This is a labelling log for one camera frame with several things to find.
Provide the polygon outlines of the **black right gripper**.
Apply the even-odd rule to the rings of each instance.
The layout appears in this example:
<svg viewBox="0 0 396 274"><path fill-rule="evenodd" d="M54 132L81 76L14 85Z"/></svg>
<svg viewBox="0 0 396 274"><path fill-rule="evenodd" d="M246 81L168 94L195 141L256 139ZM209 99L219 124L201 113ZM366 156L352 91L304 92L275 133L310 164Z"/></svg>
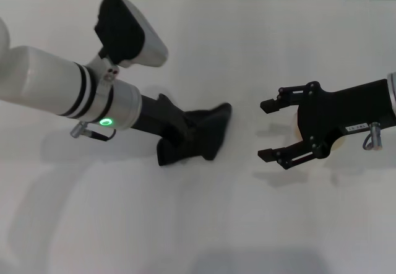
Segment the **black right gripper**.
<svg viewBox="0 0 396 274"><path fill-rule="evenodd" d="M323 90L319 82L281 87L275 99L260 103L265 113L298 106L298 127L303 141L282 148L259 150L266 163L276 162L283 169L329 156L339 138L368 131L362 125L374 122L386 129L394 125L394 111L386 79L337 92Z"/></svg>

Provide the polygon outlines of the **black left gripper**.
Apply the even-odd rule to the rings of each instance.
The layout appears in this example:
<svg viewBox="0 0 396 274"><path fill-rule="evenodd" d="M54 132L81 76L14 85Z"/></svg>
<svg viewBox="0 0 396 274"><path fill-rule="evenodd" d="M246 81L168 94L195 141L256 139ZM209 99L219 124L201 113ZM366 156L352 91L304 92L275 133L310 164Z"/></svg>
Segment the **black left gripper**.
<svg viewBox="0 0 396 274"><path fill-rule="evenodd" d="M158 135L174 145L185 140L195 140L198 119L185 117L184 111L175 106L164 94L155 100L142 95L142 107L133 129Z"/></svg>

